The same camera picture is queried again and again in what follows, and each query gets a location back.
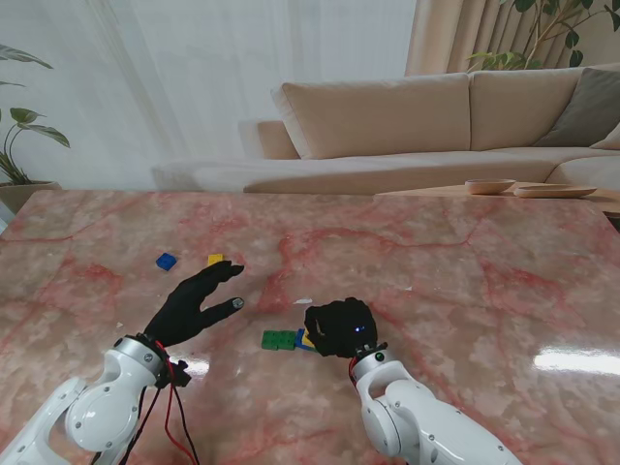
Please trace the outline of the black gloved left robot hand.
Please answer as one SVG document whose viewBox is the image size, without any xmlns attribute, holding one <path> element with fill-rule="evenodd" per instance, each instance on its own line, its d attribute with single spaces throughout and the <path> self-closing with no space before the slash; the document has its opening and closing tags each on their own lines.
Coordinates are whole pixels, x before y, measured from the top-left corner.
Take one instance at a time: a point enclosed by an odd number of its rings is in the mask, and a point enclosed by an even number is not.
<svg viewBox="0 0 620 465">
<path fill-rule="evenodd" d="M 220 284 L 238 276 L 243 270 L 241 264 L 221 261 L 185 279 L 169 294 L 143 333 L 167 348 L 184 343 L 233 315 L 244 306 L 241 297 L 204 310 L 202 305 Z"/>
</svg>

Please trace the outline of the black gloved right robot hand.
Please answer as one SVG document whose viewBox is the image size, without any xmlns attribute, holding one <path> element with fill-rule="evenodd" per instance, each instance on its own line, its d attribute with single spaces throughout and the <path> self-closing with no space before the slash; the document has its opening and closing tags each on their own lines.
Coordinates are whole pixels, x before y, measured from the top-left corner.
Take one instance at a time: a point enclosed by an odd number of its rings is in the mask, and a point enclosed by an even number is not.
<svg viewBox="0 0 620 465">
<path fill-rule="evenodd" d="M 353 358 L 377 346 L 378 331 L 368 305 L 354 297 L 305 311 L 308 339 L 322 357 Z"/>
</svg>

